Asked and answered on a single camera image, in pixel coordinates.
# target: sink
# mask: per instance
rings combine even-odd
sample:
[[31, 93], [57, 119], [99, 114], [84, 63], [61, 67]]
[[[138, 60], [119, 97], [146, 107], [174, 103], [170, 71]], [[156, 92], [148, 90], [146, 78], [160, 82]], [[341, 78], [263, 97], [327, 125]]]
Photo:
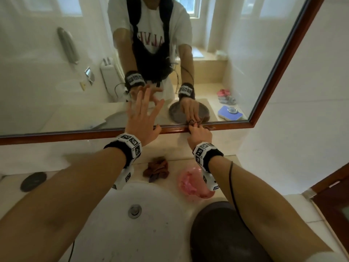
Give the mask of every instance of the sink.
[[[132, 219], [134, 205], [141, 214]], [[111, 189], [94, 209], [75, 240], [71, 261], [177, 261], [185, 224], [181, 205], [168, 190], [131, 182], [120, 191]]]

